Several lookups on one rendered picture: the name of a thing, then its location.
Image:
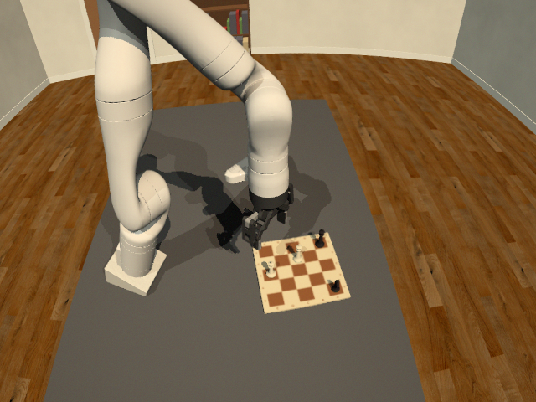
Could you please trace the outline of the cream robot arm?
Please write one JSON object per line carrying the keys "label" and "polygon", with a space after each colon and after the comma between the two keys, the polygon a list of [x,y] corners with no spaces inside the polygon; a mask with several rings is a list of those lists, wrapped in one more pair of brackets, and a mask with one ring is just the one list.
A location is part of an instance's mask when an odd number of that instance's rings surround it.
{"label": "cream robot arm", "polygon": [[245,104],[248,157],[225,172],[228,183],[248,181],[250,191],[262,198],[288,189],[292,107],[281,82],[190,0],[97,0],[97,7],[95,100],[111,202],[120,221],[117,265],[129,276],[142,277],[152,268],[171,205],[159,173],[137,174],[153,118],[147,26]]}

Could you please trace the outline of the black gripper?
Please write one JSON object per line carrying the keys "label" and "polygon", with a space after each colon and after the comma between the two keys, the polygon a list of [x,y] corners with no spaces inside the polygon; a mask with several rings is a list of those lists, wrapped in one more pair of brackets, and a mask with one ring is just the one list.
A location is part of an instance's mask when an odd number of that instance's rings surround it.
{"label": "black gripper", "polygon": [[[293,184],[289,183],[288,188],[282,195],[274,198],[262,198],[253,194],[249,189],[250,201],[254,209],[250,217],[244,216],[242,219],[242,239],[250,243],[254,249],[261,249],[261,236],[274,216],[277,215],[279,222],[283,224],[286,222],[289,204],[294,202]],[[265,223],[259,224],[257,219]],[[259,229],[258,234],[255,232],[256,228]]]}

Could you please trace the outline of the brown and cream chessboard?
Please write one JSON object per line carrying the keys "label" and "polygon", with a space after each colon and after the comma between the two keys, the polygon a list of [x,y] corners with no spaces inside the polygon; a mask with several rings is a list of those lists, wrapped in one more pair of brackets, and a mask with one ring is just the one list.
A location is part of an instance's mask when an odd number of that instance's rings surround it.
{"label": "brown and cream chessboard", "polygon": [[[324,233],[322,248],[316,247],[319,234],[261,243],[253,248],[264,312],[282,312],[350,298],[348,287],[332,246]],[[302,262],[296,263],[296,246],[301,244]],[[266,275],[273,261],[276,276]],[[339,280],[339,292],[333,292]]]}

